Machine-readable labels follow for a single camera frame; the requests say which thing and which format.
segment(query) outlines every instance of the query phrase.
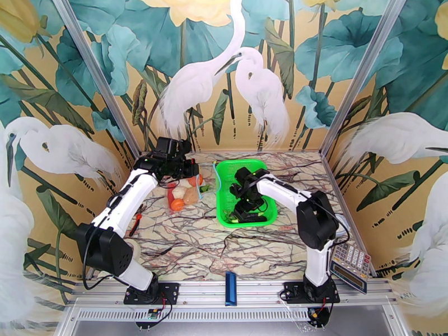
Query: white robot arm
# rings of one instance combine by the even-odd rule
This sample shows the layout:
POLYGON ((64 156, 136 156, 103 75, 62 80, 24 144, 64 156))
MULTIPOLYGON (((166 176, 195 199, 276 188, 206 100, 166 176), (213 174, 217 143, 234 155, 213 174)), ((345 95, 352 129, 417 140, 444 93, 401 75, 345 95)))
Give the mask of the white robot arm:
POLYGON ((264 204, 262 195, 273 198, 296 214, 298 234, 307 251, 305 293, 312 302, 322 301, 333 288, 328 255, 339 227, 326 195, 296 189, 264 169, 251 173, 243 167, 237 171, 235 179, 238 183, 233 184, 230 191, 240 199, 233 212, 240 222, 250 219, 253 214, 250 212, 264 204))
POLYGON ((157 276, 133 259, 133 250, 123 238, 136 210, 164 176, 182 179, 199 174, 195 160, 185 158, 190 151, 188 141, 160 137, 156 149, 137 160, 128 180, 108 200, 106 208, 91 224, 79 225, 75 238, 83 259, 86 289, 93 288, 85 280, 85 268, 91 266, 110 273, 148 297, 157 291, 157 276))

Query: wallpaper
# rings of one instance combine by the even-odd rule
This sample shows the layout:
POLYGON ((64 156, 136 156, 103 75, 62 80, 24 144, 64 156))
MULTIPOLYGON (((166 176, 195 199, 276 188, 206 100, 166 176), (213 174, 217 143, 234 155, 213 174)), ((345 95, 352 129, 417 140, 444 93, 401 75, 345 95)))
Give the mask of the wallpaper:
MULTIPOLYGON (((141 150, 163 135, 297 151, 320 147, 388 0, 69 1, 141 150)), ((381 66, 399 60, 388 45, 381 66)))
POLYGON ((372 72, 327 155, 412 335, 448 332, 447 28, 446 0, 407 0, 399 63, 372 72))
POLYGON ((73 232, 133 159, 102 97, 69 71, 76 48, 51 0, 0 0, 0 12, 0 328, 51 334, 80 278, 73 232))

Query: bird beak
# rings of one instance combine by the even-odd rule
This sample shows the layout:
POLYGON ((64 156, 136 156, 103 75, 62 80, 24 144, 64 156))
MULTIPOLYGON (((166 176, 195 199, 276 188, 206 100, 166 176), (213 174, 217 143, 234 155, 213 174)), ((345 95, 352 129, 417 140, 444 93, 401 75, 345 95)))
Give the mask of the bird beak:
POLYGON ((436 152, 442 152, 448 154, 448 148, 439 148, 439 147, 426 147, 425 149, 428 149, 430 151, 436 151, 436 152))
POLYGON ((8 159, 8 186, 11 187, 12 163, 14 161, 14 148, 12 142, 16 136, 11 137, 6 143, 6 157, 8 159))
POLYGON ((233 55, 232 57, 230 57, 230 59, 227 61, 226 64, 224 64, 221 69, 219 69, 214 75, 216 76, 217 74, 219 74, 221 71, 223 71, 224 69, 227 69, 233 62, 234 60, 238 57, 238 55, 233 55))

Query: heron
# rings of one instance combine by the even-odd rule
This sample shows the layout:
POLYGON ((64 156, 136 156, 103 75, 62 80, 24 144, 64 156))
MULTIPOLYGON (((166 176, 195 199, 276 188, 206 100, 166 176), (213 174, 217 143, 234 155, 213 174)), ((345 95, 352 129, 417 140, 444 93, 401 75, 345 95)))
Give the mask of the heron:
POLYGON ((30 283, 23 276, 27 238, 34 218, 22 201, 15 166, 7 174, 7 159, 6 149, 0 148, 0 323, 23 319, 34 305, 30 283))
POLYGON ((372 152, 391 164, 410 158, 448 156, 448 132, 415 113, 394 113, 363 123, 343 142, 341 164, 372 152))
POLYGON ((161 134, 176 137, 178 131, 181 131, 185 135, 184 113, 197 104, 207 102, 212 96, 213 88, 225 69, 217 71, 241 47, 245 36, 246 22, 241 2, 242 0, 230 0, 234 33, 226 49, 211 60, 186 64, 162 91, 159 100, 161 115, 158 115, 161 134))
POLYGON ((424 220, 412 245, 400 250, 403 255, 409 254, 410 263, 419 260, 415 269, 402 276, 409 283, 415 314, 437 316, 448 310, 447 189, 448 172, 441 175, 430 190, 424 220))
POLYGON ((105 177, 121 184, 122 170, 116 157, 105 147, 88 139, 77 128, 60 124, 48 128, 34 117, 19 117, 4 130, 7 149, 8 183, 17 146, 38 168, 55 174, 78 174, 103 183, 105 177))
POLYGON ((290 128, 290 118, 283 102, 282 82, 263 67, 263 56, 254 48, 240 48, 220 70, 237 63, 235 84, 252 108, 258 127, 266 128, 266 147, 283 142, 290 128))

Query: green plastic basket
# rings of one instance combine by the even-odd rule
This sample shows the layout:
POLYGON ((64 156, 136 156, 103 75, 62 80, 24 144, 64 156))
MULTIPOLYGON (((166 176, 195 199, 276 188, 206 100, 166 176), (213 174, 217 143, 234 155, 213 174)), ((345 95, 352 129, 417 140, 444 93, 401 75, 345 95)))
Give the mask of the green plastic basket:
POLYGON ((277 219, 277 206, 276 202, 270 197, 263 197, 268 207, 263 215, 266 217, 267 221, 261 222, 230 222, 227 219, 227 215, 232 212, 237 203, 237 199, 233 194, 230 193, 230 186, 236 182, 235 173, 238 169, 242 167, 247 167, 251 172, 257 171, 260 168, 267 169, 263 161, 255 159, 242 159, 242 160, 226 160, 222 161, 216 167, 216 171, 221 179, 221 189, 216 193, 216 211, 218 221, 229 228, 242 228, 242 227, 253 227, 253 226, 266 226, 270 225, 277 219))

